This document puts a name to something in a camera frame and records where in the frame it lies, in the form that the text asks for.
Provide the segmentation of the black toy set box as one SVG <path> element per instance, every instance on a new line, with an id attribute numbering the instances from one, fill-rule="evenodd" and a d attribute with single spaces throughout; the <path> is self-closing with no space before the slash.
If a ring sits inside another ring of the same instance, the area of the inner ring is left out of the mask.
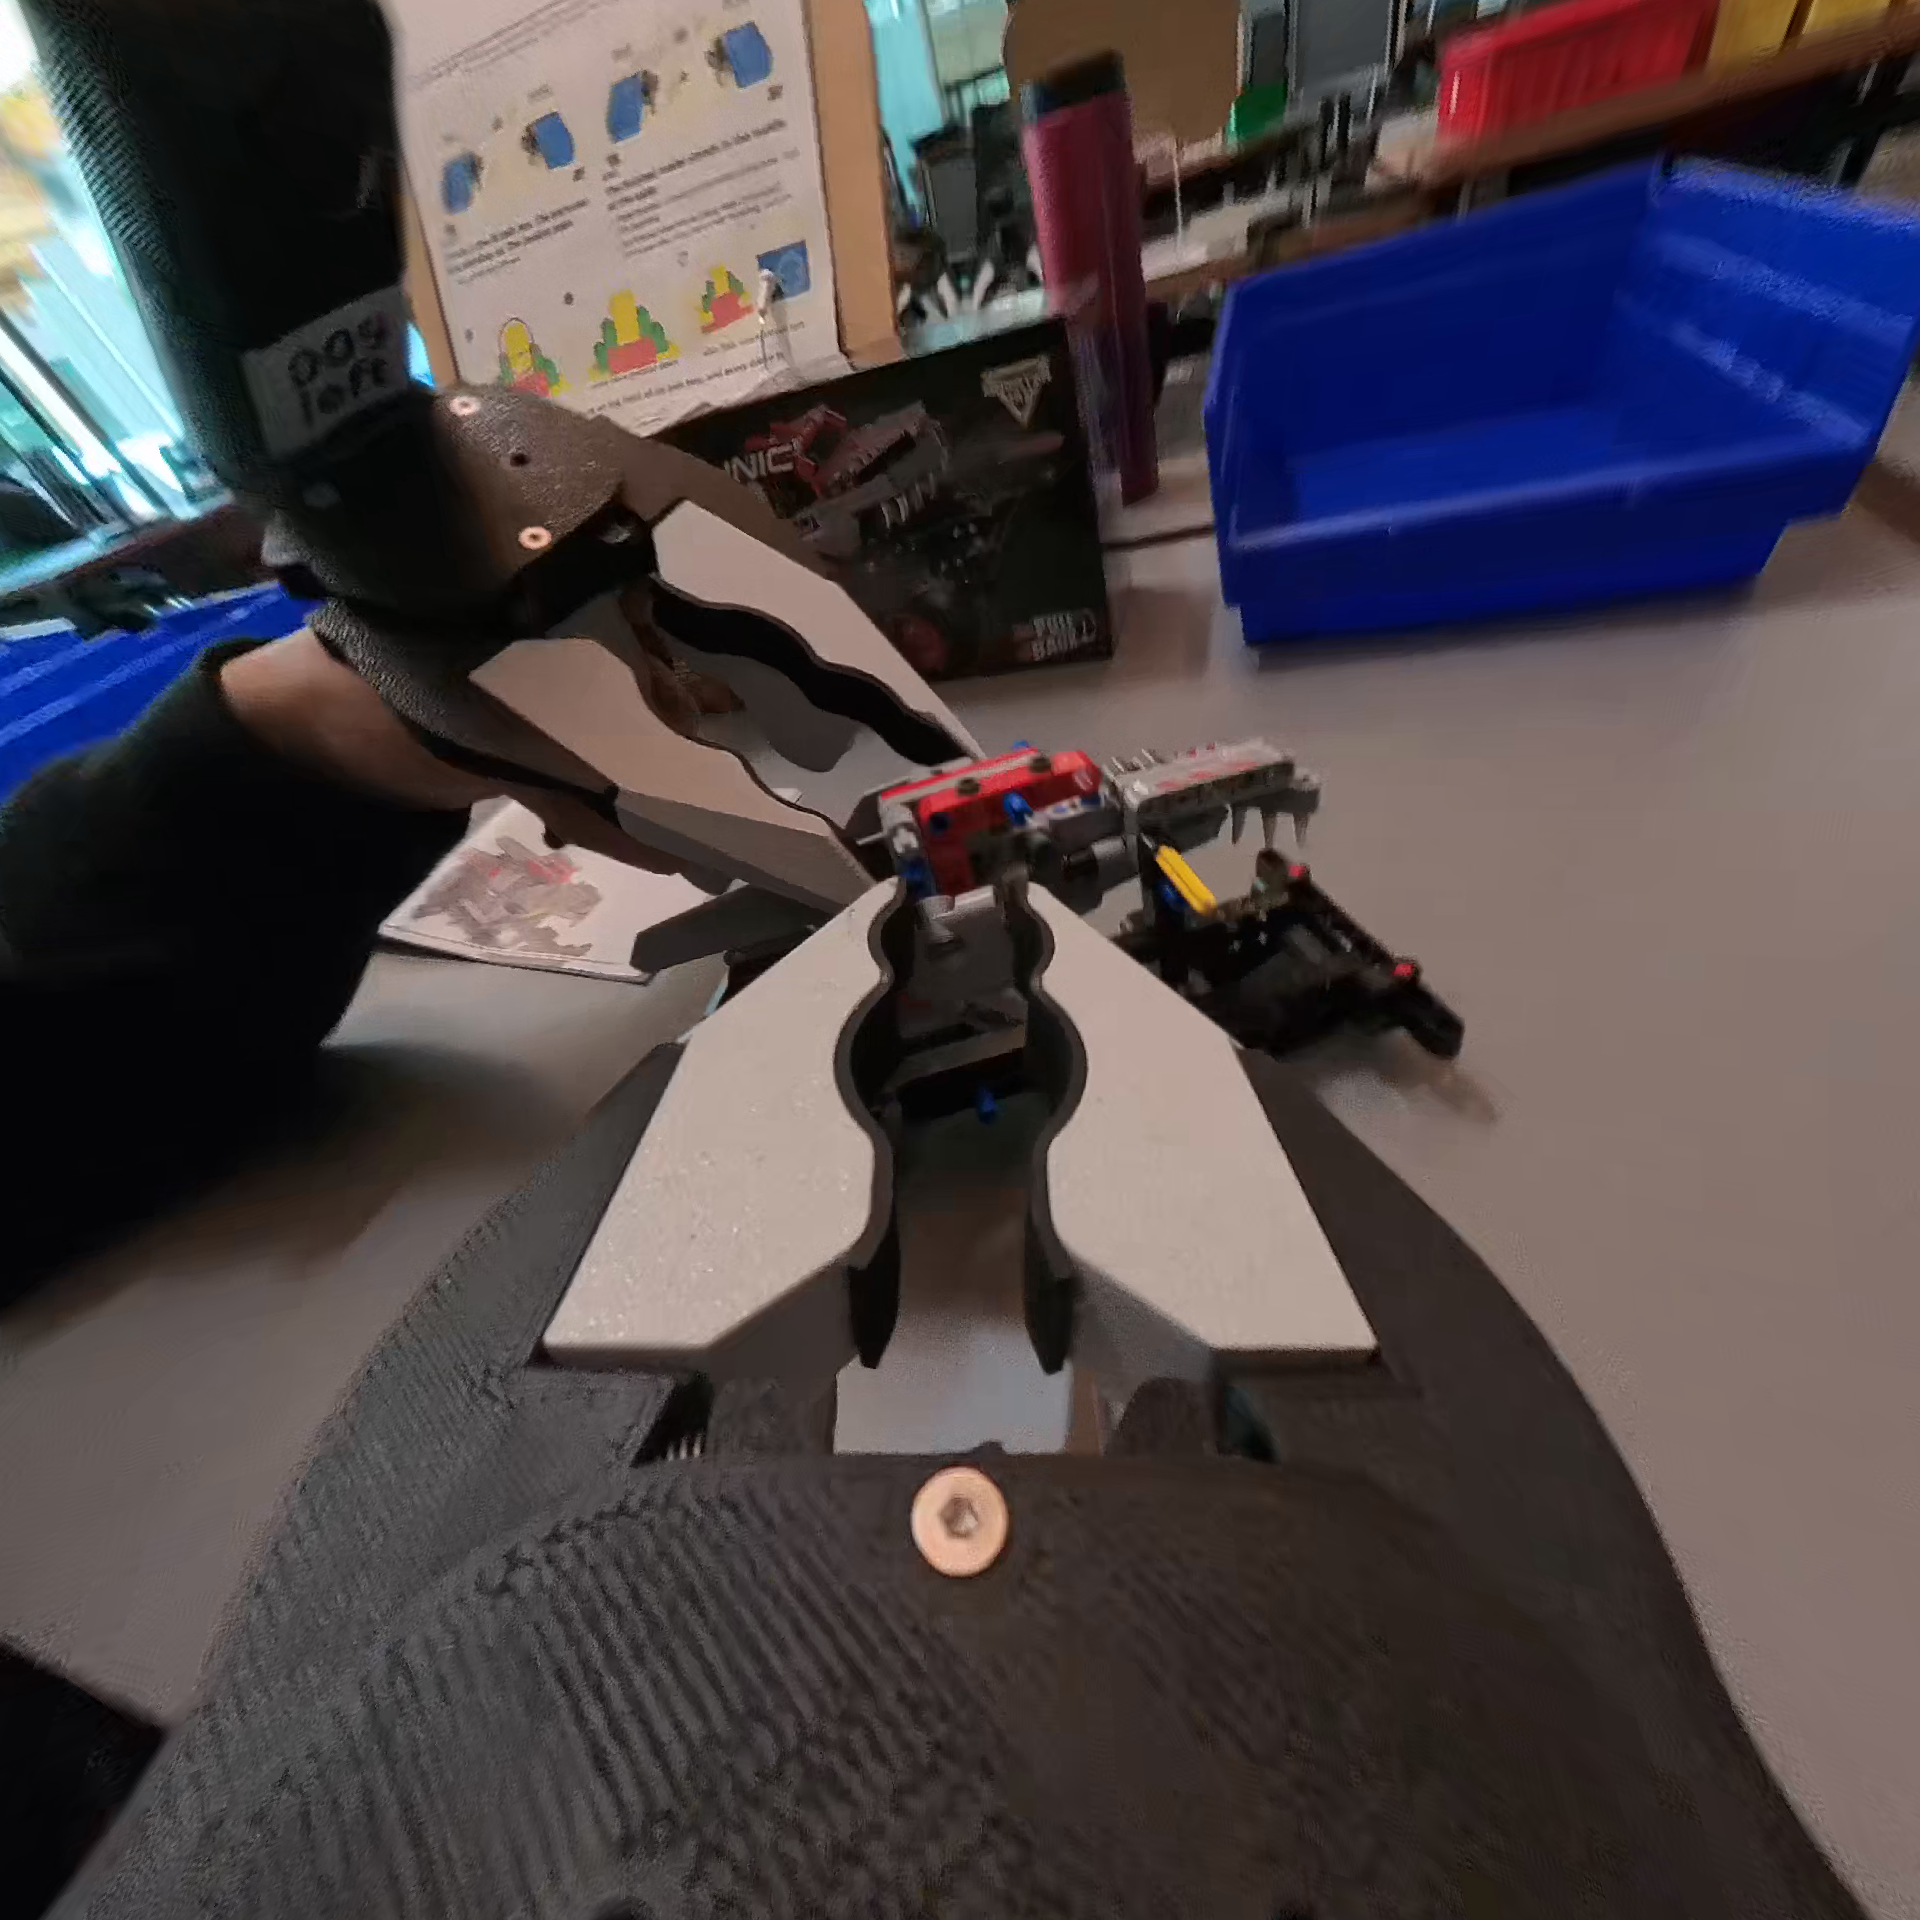
<path id="1" fill-rule="evenodd" d="M 664 431 L 781 517 L 925 680 L 1113 656 L 1068 324 L 974 318 Z"/>

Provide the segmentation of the building instruction booklet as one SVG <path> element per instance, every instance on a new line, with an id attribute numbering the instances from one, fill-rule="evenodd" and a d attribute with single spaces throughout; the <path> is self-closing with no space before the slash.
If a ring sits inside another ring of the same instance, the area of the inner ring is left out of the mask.
<path id="1" fill-rule="evenodd" d="M 560 846 L 524 804 L 480 806 L 384 918 L 384 944 L 506 969 L 643 981 L 637 937 L 707 894 L 674 872 Z"/>

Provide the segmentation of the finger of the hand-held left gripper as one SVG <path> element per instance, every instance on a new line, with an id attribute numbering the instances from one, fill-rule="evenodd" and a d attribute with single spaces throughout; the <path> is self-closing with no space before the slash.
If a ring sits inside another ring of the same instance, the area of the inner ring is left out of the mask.
<path id="1" fill-rule="evenodd" d="M 472 682 L 590 768 L 636 844 L 826 913 L 874 886 L 827 818 L 779 800 L 731 749 L 677 732 L 637 668 L 602 640 L 516 640 Z"/>
<path id="2" fill-rule="evenodd" d="M 917 765 L 981 753 L 836 581 L 690 501 L 650 536 L 657 631 L 674 657 L 724 682 L 788 761 L 834 768 L 862 728 Z"/>

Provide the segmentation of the blue plastic bin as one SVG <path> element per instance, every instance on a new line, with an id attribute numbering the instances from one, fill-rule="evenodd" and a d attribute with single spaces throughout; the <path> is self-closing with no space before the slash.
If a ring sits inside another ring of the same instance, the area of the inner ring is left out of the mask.
<path id="1" fill-rule="evenodd" d="M 3 797 L 46 762 L 124 734 L 206 649 L 281 637 L 318 607 L 262 583 L 166 607 L 136 631 L 82 634 L 53 620 L 4 631 Z"/>
<path id="2" fill-rule="evenodd" d="M 1916 209 L 1645 160 L 1237 280 L 1205 429 L 1251 644 L 1755 577 L 1916 357 Z"/>

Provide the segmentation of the person's left hand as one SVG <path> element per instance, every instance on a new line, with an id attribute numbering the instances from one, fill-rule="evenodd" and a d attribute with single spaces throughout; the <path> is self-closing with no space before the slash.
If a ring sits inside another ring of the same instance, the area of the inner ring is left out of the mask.
<path id="1" fill-rule="evenodd" d="M 510 800 L 533 810 L 557 846 L 588 848 L 637 870 L 689 874 L 689 865 L 643 848 L 569 790 L 516 784 L 433 753 L 312 631 L 229 657 L 219 687 L 230 717 L 256 743 L 308 774 L 404 808 L 469 813 Z"/>

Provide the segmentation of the person's left forearm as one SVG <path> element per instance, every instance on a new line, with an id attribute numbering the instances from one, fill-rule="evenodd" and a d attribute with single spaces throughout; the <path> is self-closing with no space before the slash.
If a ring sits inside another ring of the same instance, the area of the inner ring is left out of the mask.
<path id="1" fill-rule="evenodd" d="M 256 743 L 219 668 L 266 641 L 208 649 L 4 804 L 4 1308 L 266 1145 L 469 825 Z"/>

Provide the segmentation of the maroon water bottle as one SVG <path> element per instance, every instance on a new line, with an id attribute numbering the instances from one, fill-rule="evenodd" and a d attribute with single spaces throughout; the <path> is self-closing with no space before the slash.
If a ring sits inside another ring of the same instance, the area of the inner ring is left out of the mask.
<path id="1" fill-rule="evenodd" d="M 1021 85 L 1021 157 L 1050 298 L 1089 364 L 1089 433 L 1132 508 L 1158 488 L 1140 169 L 1118 53 Z"/>

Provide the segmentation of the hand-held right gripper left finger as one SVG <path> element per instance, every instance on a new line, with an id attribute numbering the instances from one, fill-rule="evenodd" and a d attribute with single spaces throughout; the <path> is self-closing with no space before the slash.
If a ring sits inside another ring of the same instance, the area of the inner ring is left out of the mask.
<path id="1" fill-rule="evenodd" d="M 684 1041 L 541 1332 L 541 1358 L 651 1376 L 836 1376 L 899 1319 L 889 1072 L 897 929 L 874 885 Z"/>

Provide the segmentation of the grey desk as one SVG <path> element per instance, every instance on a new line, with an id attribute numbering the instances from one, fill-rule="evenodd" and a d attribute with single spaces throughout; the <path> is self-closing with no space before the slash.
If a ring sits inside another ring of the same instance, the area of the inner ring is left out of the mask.
<path id="1" fill-rule="evenodd" d="M 1115 572 L 1113 662 L 949 702 L 1324 776 L 1310 861 L 1468 1047 L 1313 1081 L 1565 1358 L 1769 1762 L 1916 1916 L 1916 546 L 1846 511 L 1733 600 L 1324 653 L 1244 646 L 1210 540 Z M 361 1358 L 710 981 L 381 952 L 315 1128 L 4 1319 L 4 1640 L 179 1717 Z"/>

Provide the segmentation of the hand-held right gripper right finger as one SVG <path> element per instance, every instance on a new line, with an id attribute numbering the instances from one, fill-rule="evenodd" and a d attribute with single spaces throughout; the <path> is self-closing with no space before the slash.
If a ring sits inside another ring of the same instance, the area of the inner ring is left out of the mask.
<path id="1" fill-rule="evenodd" d="M 1042 1370 L 1365 1365 L 1376 1329 L 1241 1048 L 1046 890 L 1002 897 L 1042 1095 L 1025 1325 Z"/>

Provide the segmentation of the toy truck chassis model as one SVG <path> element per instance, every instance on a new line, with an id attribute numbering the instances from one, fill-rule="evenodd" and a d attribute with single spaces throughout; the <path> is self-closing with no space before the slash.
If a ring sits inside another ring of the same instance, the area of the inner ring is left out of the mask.
<path id="1" fill-rule="evenodd" d="M 1027 1089 L 1010 952 L 985 922 L 1010 869 L 1084 917 L 1134 885 L 1112 944 L 1248 1048 L 1288 1058 L 1345 1032 L 1402 1032 L 1454 1060 L 1465 1023 L 1420 961 L 1357 922 L 1306 853 L 1280 848 L 1278 822 L 1304 839 L 1318 804 L 1318 776 L 1259 736 L 1118 758 L 1021 743 L 867 792 L 853 849 L 917 897 L 936 975 L 901 1012 L 889 1096 L 907 1120 L 995 1120 Z"/>

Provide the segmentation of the white printed instruction sheet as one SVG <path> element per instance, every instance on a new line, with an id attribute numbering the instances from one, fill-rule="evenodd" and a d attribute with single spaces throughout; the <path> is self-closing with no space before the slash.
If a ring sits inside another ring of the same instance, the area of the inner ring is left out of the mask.
<path id="1" fill-rule="evenodd" d="M 653 433 L 845 370 L 802 5 L 387 14 L 462 383 Z"/>

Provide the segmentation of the red plastic bin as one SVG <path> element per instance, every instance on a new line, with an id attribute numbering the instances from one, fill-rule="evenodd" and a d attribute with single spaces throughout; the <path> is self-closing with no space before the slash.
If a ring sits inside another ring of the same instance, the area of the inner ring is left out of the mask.
<path id="1" fill-rule="evenodd" d="M 1717 16 L 1717 1 L 1565 1 L 1457 33 L 1437 53 L 1436 140 L 1474 143 L 1666 86 L 1705 61 Z"/>

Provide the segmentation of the yellow plastic bin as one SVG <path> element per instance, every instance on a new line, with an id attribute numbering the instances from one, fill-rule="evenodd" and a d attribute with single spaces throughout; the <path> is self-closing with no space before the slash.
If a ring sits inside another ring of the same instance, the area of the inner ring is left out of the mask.
<path id="1" fill-rule="evenodd" d="M 1899 1 L 1718 1 L 1707 69 L 1776 56 L 1798 40 L 1850 32 Z"/>

